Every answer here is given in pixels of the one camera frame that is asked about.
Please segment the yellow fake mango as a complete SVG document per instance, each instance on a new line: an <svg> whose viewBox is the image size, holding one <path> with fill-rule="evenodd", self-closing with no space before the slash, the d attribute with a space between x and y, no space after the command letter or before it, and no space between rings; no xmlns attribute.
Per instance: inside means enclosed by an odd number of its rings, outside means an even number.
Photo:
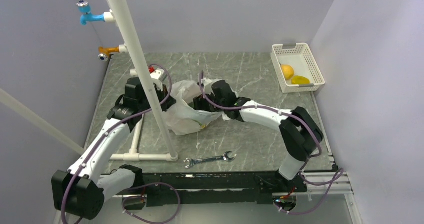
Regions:
<svg viewBox="0 0 424 224"><path fill-rule="evenodd" d="M291 78L292 85L308 85L310 83L310 80L304 76L295 75Z"/></svg>

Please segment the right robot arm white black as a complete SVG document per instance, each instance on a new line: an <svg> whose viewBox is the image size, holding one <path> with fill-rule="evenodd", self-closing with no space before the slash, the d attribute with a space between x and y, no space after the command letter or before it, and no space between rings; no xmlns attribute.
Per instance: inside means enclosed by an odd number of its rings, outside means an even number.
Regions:
<svg viewBox="0 0 424 224"><path fill-rule="evenodd" d="M278 109L259 104L247 97L239 97L224 80L200 85L200 95L193 98L197 111L222 112L229 119L242 123L258 124L281 133L288 155L278 169L276 187L287 192L295 185L295 177L307 162L322 153L323 132L303 107L293 110Z"/></svg>

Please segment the translucent white plastic bag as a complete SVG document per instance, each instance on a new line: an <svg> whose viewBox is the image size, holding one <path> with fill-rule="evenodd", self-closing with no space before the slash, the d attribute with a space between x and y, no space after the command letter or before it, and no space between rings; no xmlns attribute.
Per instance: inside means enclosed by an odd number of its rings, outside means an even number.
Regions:
<svg viewBox="0 0 424 224"><path fill-rule="evenodd" d="M172 85L170 98L176 103L163 112L163 117L168 129L177 136L197 133L222 116L222 112L194 109L194 98L201 95L195 80L182 80Z"/></svg>

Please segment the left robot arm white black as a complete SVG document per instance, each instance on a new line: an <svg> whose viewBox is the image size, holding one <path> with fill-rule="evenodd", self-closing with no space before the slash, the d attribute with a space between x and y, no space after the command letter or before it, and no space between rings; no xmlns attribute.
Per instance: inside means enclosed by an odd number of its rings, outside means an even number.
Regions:
<svg viewBox="0 0 424 224"><path fill-rule="evenodd" d="M62 223L67 223L67 214L93 220L113 196L124 190L137 194L143 189L145 182L139 167L125 164L106 177L101 175L120 142L149 111L150 103L140 79L129 78L124 94L109 111L93 143L66 171L58 170L51 178L53 203L61 212Z"/></svg>

